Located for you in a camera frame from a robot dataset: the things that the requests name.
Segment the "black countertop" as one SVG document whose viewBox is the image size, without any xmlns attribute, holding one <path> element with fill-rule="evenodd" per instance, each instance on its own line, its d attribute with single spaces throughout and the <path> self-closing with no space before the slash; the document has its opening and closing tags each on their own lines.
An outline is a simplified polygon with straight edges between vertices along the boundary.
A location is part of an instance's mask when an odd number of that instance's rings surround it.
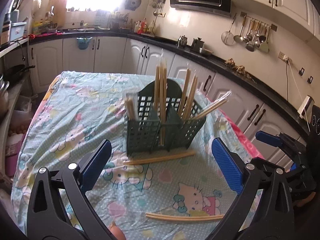
<svg viewBox="0 0 320 240">
<path fill-rule="evenodd" d="M 266 103 L 271 107 L 276 113 L 278 113 L 285 121 L 287 121 L 292 128 L 304 139 L 306 140 L 309 136 L 309 130 L 306 121 L 301 119 L 297 113 L 297 110 L 287 102 L 280 94 L 269 87 L 263 81 L 259 80 L 257 77 L 252 76 L 251 79 L 244 77 L 243 75 L 237 73 L 236 71 L 228 68 L 225 65 L 224 59 L 212 56 L 202 56 L 199 53 L 191 51 L 191 48 L 187 46 L 186 48 L 178 48 L 177 42 L 162 38 L 162 37 L 149 37 L 145 35 L 137 34 L 126 34 L 113 31 L 89 31 L 89 32 L 64 32 L 61 34 L 46 34 L 38 35 L 29 41 L 30 44 L 37 44 L 52 40 L 59 40 L 64 38 L 75 38 L 75 37 L 125 37 L 131 38 L 140 42 L 151 44 L 178 54 L 186 59 L 189 59 L 195 63 L 200 64 L 204 68 L 217 72 L 226 78 L 237 83 L 245 90 L 249 91 L 257 98 Z"/>
</svg>

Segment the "bamboo chopstick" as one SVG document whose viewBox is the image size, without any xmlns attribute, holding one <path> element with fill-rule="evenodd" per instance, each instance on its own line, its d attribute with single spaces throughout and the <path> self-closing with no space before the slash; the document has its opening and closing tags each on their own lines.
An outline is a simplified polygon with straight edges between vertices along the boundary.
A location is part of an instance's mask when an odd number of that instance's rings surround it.
<svg viewBox="0 0 320 240">
<path fill-rule="evenodd" d="M 175 159 L 186 158 L 186 157 L 193 156 L 195 154 L 196 154 L 196 151 L 188 151 L 188 152 L 183 152 L 183 153 L 174 154 L 174 155 L 153 157 L 149 159 L 124 160 L 123 165 L 143 165 L 143 164 L 150 164 L 150 163 L 159 163 L 159 162 L 165 162 L 165 161 L 170 161 Z"/>
<path fill-rule="evenodd" d="M 162 215 L 158 213 L 149 213 L 145 214 L 147 218 L 165 220 L 165 221 L 175 221 L 175 222 L 201 222 L 201 221 L 213 221 L 223 219 L 224 215 L 214 215 L 214 216 L 171 216 L 171 215 Z"/>
</svg>

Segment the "plastic chopstick pack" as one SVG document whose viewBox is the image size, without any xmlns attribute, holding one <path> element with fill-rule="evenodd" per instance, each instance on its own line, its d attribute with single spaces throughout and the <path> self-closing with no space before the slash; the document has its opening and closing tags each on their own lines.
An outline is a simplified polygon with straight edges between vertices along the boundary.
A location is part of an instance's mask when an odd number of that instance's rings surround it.
<svg viewBox="0 0 320 240">
<path fill-rule="evenodd" d="M 204 118 L 207 116 L 209 113 L 212 111 L 218 109 L 220 106 L 225 104 L 229 98 L 232 96 L 232 91 L 229 90 L 227 91 L 223 96 L 221 96 L 219 99 L 216 99 L 214 102 L 206 106 L 199 114 L 196 116 L 192 117 L 191 120 L 199 120 L 201 118 Z"/>
</svg>

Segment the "steel kettle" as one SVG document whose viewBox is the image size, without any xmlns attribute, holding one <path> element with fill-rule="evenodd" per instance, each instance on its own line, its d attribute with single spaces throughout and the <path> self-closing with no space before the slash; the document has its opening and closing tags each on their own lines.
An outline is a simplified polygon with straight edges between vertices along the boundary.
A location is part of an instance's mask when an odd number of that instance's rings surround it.
<svg viewBox="0 0 320 240">
<path fill-rule="evenodd" d="M 177 41 L 178 48 L 185 48 L 188 42 L 188 38 L 185 35 L 181 35 Z"/>
</svg>

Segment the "hanging green spatula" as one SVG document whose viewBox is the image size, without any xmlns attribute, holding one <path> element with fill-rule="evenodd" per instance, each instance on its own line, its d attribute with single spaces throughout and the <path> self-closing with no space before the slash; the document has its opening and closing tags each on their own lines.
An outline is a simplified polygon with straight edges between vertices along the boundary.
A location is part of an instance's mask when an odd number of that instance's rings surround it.
<svg viewBox="0 0 320 240">
<path fill-rule="evenodd" d="M 271 27 L 268 27 L 266 39 L 260 43 L 260 47 L 259 47 L 259 50 L 265 53 L 269 52 L 268 38 L 270 36 L 270 30 L 271 30 Z"/>
</svg>

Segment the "Hello Kitty patterned tablecloth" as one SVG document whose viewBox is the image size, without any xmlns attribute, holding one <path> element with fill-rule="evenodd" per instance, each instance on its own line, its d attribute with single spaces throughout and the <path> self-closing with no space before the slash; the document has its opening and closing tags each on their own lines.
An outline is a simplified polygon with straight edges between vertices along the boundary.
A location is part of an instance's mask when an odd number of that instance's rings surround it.
<svg viewBox="0 0 320 240">
<path fill-rule="evenodd" d="M 260 152 L 242 131 L 216 110 L 191 144 L 196 154 L 162 163 L 125 166 L 127 116 L 123 95 L 141 90 L 153 76 L 63 72 L 50 85 L 18 154 L 11 203 L 17 225 L 27 230 L 27 211 L 36 173 L 60 170 L 93 152 L 102 140 L 112 155 L 87 198 L 105 224 L 115 222 L 127 239 L 205 239 L 216 221 L 178 223 L 149 219 L 146 213 L 214 216 L 227 212 L 232 191 L 213 155 L 212 141 L 223 140 L 244 162 Z"/>
</svg>

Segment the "white lower cabinets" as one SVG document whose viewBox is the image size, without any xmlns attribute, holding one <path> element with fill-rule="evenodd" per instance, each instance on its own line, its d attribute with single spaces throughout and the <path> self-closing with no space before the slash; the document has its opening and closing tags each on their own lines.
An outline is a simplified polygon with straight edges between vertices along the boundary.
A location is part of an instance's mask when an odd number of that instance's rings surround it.
<svg viewBox="0 0 320 240">
<path fill-rule="evenodd" d="M 31 77 L 33 88 L 41 93 L 63 71 L 126 73 L 154 75 L 163 55 L 170 77 L 184 78 L 187 68 L 198 77 L 201 92 L 213 100 L 231 89 L 235 97 L 222 110 L 242 130 L 260 153 L 280 165 L 289 163 L 285 155 L 255 138 L 258 131 L 271 134 L 284 132 L 301 142 L 305 140 L 278 113 L 262 100 L 225 76 L 208 70 L 185 57 L 125 37 L 92 37 L 86 50 L 80 50 L 75 38 L 64 38 L 29 47 L 29 62 L 35 66 Z"/>
</svg>

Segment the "bamboo chopsticks left in basket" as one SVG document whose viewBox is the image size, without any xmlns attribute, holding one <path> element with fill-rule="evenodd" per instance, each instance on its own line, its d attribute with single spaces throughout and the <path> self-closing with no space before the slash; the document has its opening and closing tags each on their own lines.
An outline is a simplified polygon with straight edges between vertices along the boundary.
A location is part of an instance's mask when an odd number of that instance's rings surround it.
<svg viewBox="0 0 320 240">
<path fill-rule="evenodd" d="M 166 99 L 167 99 L 167 62 L 163 55 L 161 55 L 159 64 L 156 66 L 156 76 L 154 85 L 154 103 L 155 111 L 159 113 L 160 120 L 160 145 L 165 143 L 165 128 L 166 122 Z"/>
</svg>

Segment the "wooden cutting board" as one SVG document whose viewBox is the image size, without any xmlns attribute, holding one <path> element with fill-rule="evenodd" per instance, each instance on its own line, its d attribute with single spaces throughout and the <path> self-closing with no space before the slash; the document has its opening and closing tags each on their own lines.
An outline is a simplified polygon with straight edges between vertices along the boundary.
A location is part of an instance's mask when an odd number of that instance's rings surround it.
<svg viewBox="0 0 320 240">
<path fill-rule="evenodd" d="M 52 22 L 57 24 L 58 27 L 63 27 L 66 20 L 66 5 L 67 0 L 49 0 L 48 10 L 53 7 Z"/>
</svg>

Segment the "teal hanging waste bin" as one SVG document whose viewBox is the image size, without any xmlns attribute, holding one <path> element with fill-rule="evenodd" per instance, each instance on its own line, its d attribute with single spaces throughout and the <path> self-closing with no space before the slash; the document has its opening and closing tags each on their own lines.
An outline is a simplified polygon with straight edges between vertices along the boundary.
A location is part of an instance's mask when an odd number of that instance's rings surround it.
<svg viewBox="0 0 320 240">
<path fill-rule="evenodd" d="M 89 46 L 92 37 L 77 37 L 77 45 L 80 50 L 86 50 Z"/>
</svg>

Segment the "dark green plastic utensil basket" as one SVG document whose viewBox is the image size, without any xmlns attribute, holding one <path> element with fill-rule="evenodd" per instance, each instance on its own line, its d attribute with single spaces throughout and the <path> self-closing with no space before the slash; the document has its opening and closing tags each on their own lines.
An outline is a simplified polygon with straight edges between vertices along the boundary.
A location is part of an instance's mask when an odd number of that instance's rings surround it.
<svg viewBox="0 0 320 240">
<path fill-rule="evenodd" d="M 153 106 L 154 84 L 151 82 L 138 92 L 138 117 L 127 123 L 127 154 L 189 148 L 195 135 L 206 122 L 205 116 L 193 119 L 202 111 L 196 101 L 192 103 L 190 118 L 181 119 L 178 108 L 182 90 L 172 79 L 167 80 L 166 120 L 161 122 L 160 110 L 155 110 Z"/>
</svg>

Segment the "dried ginger pile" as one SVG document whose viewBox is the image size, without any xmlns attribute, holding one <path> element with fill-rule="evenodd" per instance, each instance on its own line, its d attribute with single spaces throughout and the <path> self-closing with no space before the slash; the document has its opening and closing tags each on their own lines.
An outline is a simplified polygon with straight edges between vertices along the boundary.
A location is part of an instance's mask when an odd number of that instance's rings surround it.
<svg viewBox="0 0 320 240">
<path fill-rule="evenodd" d="M 236 65 L 232 58 L 225 61 L 225 66 L 227 68 L 231 69 L 232 71 L 238 73 L 239 75 L 245 77 L 246 79 L 249 79 L 249 80 L 251 80 L 251 81 L 253 81 L 255 83 L 255 80 L 249 74 L 249 72 L 247 72 L 245 70 L 245 67 L 242 66 L 242 65 L 240 65 L 240 66 Z"/>
</svg>

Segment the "bamboo chopsticks in basket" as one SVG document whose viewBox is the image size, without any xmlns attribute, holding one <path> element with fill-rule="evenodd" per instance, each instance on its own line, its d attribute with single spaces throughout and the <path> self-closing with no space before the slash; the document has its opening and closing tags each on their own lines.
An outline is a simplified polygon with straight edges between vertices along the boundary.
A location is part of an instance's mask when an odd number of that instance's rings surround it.
<svg viewBox="0 0 320 240">
<path fill-rule="evenodd" d="M 183 121 L 189 119 L 190 117 L 191 107 L 193 104 L 197 82 L 198 82 L 198 77 L 196 74 L 193 75 L 191 85 L 189 84 L 190 79 L 191 79 L 191 69 L 187 68 L 180 105 L 178 108 L 178 115 L 181 117 Z"/>
<path fill-rule="evenodd" d="M 159 64 L 156 66 L 156 76 L 154 85 L 154 103 L 155 111 L 159 113 L 160 120 L 160 145 L 165 143 L 165 128 L 166 122 L 166 99 L 167 99 L 167 62 L 163 55 L 161 55 Z"/>
</svg>

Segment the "round wall fan vent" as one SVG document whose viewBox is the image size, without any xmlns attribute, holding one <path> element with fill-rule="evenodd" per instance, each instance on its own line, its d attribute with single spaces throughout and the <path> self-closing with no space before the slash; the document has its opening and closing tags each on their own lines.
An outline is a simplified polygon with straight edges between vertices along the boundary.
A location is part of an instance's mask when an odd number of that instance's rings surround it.
<svg viewBox="0 0 320 240">
<path fill-rule="evenodd" d="M 135 11 L 138 7 L 140 7 L 142 0 L 126 0 L 125 1 L 125 9 Z"/>
</svg>

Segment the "bamboo chopsticks right in basket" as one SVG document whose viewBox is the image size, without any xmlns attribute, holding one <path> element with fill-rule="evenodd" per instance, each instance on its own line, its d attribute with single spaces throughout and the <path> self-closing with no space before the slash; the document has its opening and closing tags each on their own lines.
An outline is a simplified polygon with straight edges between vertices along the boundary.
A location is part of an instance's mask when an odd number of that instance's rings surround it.
<svg viewBox="0 0 320 240">
<path fill-rule="evenodd" d="M 198 77 L 196 74 L 193 75 L 191 85 L 189 84 L 190 79 L 191 79 L 191 69 L 187 68 L 180 105 L 178 108 L 178 115 L 181 117 L 183 121 L 189 119 L 190 117 L 191 107 L 193 104 L 197 82 L 198 82 Z"/>
</svg>

